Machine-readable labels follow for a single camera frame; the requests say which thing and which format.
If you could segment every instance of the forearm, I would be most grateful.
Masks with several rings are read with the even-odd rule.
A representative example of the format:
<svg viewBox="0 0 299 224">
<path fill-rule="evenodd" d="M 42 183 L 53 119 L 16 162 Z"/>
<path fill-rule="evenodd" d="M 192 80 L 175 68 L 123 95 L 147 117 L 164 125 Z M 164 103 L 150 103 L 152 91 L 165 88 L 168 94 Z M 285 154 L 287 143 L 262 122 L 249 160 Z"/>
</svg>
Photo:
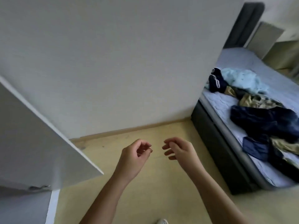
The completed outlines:
<svg viewBox="0 0 299 224">
<path fill-rule="evenodd" d="M 243 214 L 204 168 L 189 177 L 197 187 L 213 224 L 247 224 Z"/>
<path fill-rule="evenodd" d="M 116 206 L 127 182 L 112 176 L 105 184 L 80 224 L 111 224 Z"/>
</svg>

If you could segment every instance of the light blue fabric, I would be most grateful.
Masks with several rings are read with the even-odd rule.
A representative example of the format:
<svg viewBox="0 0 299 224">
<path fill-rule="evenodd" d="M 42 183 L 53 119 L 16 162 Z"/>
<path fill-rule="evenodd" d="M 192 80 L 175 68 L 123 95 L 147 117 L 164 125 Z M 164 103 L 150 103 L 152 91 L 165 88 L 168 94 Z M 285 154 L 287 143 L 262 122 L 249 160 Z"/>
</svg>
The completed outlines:
<svg viewBox="0 0 299 224">
<path fill-rule="evenodd" d="M 219 68 L 223 79 L 230 85 L 244 89 L 251 94 L 266 94 L 269 86 L 262 83 L 260 77 L 251 70 L 238 68 Z"/>
</svg>

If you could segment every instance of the dark gray headboard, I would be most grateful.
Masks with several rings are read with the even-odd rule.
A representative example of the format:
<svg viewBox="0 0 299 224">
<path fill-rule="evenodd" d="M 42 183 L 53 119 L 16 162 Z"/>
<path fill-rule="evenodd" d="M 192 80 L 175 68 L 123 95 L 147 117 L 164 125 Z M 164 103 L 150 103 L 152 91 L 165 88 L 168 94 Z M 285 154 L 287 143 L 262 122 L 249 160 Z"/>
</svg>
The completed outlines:
<svg viewBox="0 0 299 224">
<path fill-rule="evenodd" d="M 263 2 L 245 2 L 223 48 L 243 47 L 264 10 Z"/>
</svg>

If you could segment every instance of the pile of clothes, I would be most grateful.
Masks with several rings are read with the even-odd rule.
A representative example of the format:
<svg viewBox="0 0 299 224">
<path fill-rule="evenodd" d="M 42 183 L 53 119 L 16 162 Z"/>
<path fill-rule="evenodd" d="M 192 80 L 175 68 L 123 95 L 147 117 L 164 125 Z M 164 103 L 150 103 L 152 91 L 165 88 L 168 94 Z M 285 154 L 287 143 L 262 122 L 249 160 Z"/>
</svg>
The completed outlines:
<svg viewBox="0 0 299 224">
<path fill-rule="evenodd" d="M 280 172 L 299 182 L 299 166 L 284 156 L 284 152 L 299 155 L 297 114 L 285 108 L 281 102 L 265 96 L 268 86 L 254 72 L 240 70 L 238 76 L 236 70 L 224 70 L 225 73 L 219 68 L 213 68 L 206 87 L 213 93 L 224 93 L 239 100 L 238 105 L 231 107 L 230 119 L 248 135 L 243 138 L 243 151 L 269 162 Z"/>
</svg>

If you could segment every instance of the open door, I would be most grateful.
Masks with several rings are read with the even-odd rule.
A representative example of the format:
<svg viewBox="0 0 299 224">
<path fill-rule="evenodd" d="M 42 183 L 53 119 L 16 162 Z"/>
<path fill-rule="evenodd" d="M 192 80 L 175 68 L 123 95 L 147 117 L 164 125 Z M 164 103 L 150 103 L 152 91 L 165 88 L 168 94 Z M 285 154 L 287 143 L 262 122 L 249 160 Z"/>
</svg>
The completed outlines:
<svg viewBox="0 0 299 224">
<path fill-rule="evenodd" d="M 103 174 L 1 76 L 0 113 L 0 185 L 56 190 Z"/>
</svg>

